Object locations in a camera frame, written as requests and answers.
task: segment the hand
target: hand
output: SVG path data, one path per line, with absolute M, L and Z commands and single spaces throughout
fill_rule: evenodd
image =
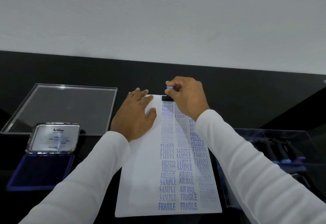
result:
M 169 87 L 180 88 L 179 92 L 174 89 L 166 89 L 165 93 L 174 99 L 179 110 L 197 121 L 198 117 L 209 109 L 202 83 L 189 77 L 175 77 L 167 81 Z
M 156 109 L 152 108 L 145 116 L 145 108 L 153 100 L 153 95 L 144 97 L 148 90 L 140 91 L 139 88 L 129 92 L 120 109 L 112 120 L 111 130 L 122 134 L 128 142 L 136 140 L 153 126 L 156 119 Z

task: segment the finger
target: finger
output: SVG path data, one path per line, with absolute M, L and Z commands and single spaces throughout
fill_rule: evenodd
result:
M 189 79 L 189 77 L 182 77 L 182 76 L 176 76 L 173 80 L 171 81 L 166 81 L 166 85 L 169 87 L 174 87 L 174 86 L 183 86 Z
M 148 97 L 143 97 L 139 102 L 141 102 L 144 105 L 144 108 L 146 108 L 149 104 L 149 102 L 151 102 L 153 100 L 154 96 L 150 95 Z
M 167 95 L 169 95 L 171 98 L 173 98 L 174 100 L 178 97 L 178 95 L 180 94 L 179 92 L 177 92 L 174 89 L 168 88 L 165 89 L 164 91 Z
M 135 93 L 139 92 L 140 90 L 140 88 L 136 88 L 134 91 L 129 92 L 126 99 L 131 99 L 135 95 Z
M 153 123 L 156 119 L 156 109 L 155 108 L 152 108 L 150 111 L 149 111 L 149 114 L 146 118 L 146 121 L 148 123 L 148 127 L 149 129 L 153 126 Z
M 146 94 L 148 94 L 148 90 L 143 90 L 143 91 L 138 91 L 134 94 L 134 96 L 131 98 L 134 101 L 139 101 L 141 100 L 142 97 L 144 97 Z

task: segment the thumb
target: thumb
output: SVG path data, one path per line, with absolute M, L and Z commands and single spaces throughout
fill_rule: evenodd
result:
M 178 92 L 176 91 L 176 90 L 174 90 L 174 89 L 171 89 L 171 88 L 167 88 L 167 89 L 165 89 L 165 91 L 164 91 L 167 95 L 169 95 L 171 98 L 175 98 L 176 96 L 177 96 L 177 94 L 178 94 Z
M 153 126 L 153 123 L 154 123 L 155 119 L 156 119 L 156 108 L 152 108 L 149 111 L 149 114 L 148 114 L 148 116 L 146 118 L 150 128 Z

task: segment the gray wall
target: gray wall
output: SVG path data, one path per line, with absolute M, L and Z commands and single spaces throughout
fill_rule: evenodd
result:
M 326 74 L 326 0 L 0 0 L 0 50 Z

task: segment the person's left hand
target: person's left hand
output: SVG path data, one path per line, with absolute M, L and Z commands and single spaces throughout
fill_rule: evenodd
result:
M 153 95 L 145 97 L 148 90 L 136 88 L 130 92 L 112 120 L 111 130 L 122 134 L 128 142 L 146 134 L 156 119 L 156 109 L 152 108 L 145 116 L 145 108 L 153 100 Z

